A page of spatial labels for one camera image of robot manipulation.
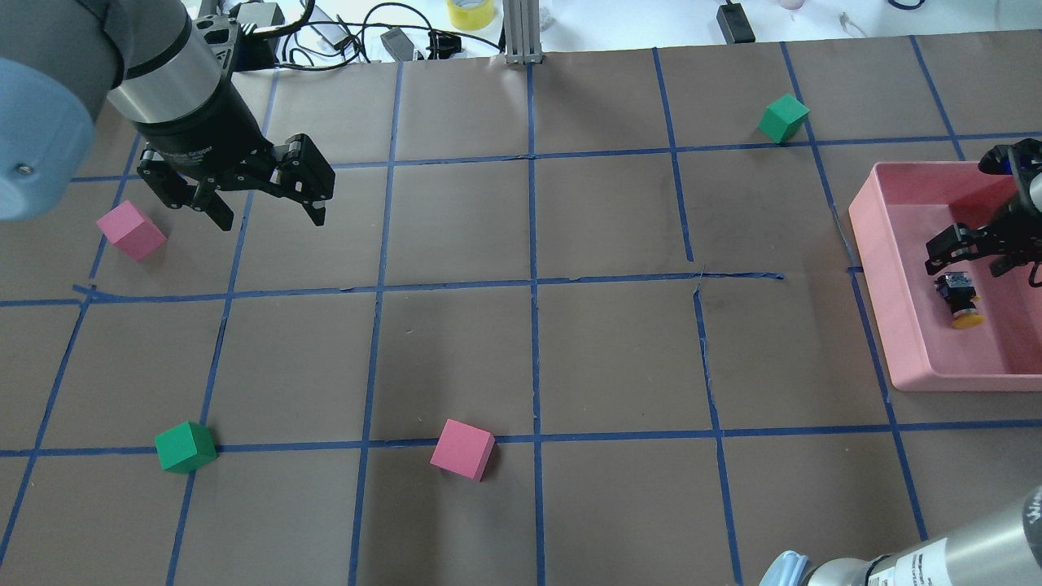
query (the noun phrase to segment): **yellow cap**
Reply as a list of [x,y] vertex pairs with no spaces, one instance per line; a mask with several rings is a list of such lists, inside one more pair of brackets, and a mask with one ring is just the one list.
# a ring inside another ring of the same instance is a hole
[[969,329],[984,323],[984,316],[981,314],[963,314],[951,321],[951,326],[956,329]]
[[445,0],[449,21],[460,30],[477,30],[489,26],[496,15],[492,0]]

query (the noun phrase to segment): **yellow tape roll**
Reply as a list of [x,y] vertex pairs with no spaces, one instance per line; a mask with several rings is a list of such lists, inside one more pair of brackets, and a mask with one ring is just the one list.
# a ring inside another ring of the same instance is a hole
[[492,0],[445,0],[449,21],[460,30],[477,30],[489,26],[496,15]]

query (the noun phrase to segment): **wooden block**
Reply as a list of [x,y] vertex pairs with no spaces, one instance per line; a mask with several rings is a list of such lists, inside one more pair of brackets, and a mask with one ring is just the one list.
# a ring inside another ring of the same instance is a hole
[[187,474],[217,459],[209,430],[185,421],[155,436],[159,466],[168,472]]
[[455,419],[445,422],[438,438],[438,446],[430,463],[475,482],[481,482],[485,465],[489,462],[496,438],[483,430],[461,423]]
[[129,200],[120,203],[98,220],[105,238],[134,261],[158,248],[167,237]]
[[811,111],[791,94],[782,96],[767,106],[760,120],[760,129],[772,141],[782,144],[792,138],[807,120]]

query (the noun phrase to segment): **gray robot arm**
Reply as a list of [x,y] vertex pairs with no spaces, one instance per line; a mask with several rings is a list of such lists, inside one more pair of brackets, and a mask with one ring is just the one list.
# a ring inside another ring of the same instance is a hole
[[178,0],[0,0],[0,219],[60,199],[107,96],[148,141],[138,172],[168,207],[228,230],[217,192],[252,189],[324,223],[332,169],[305,135],[267,141],[231,84],[233,58],[214,55],[219,29],[238,49],[224,41],[241,36],[233,20],[193,22]]

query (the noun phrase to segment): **green cube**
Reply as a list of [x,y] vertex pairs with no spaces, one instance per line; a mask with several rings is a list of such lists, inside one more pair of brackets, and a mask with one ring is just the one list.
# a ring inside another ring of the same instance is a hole
[[767,106],[764,117],[760,120],[760,129],[772,141],[782,144],[792,138],[807,120],[811,111],[799,100],[786,94]]
[[187,474],[217,459],[209,430],[192,421],[155,436],[155,450],[159,455],[159,466],[179,474]]

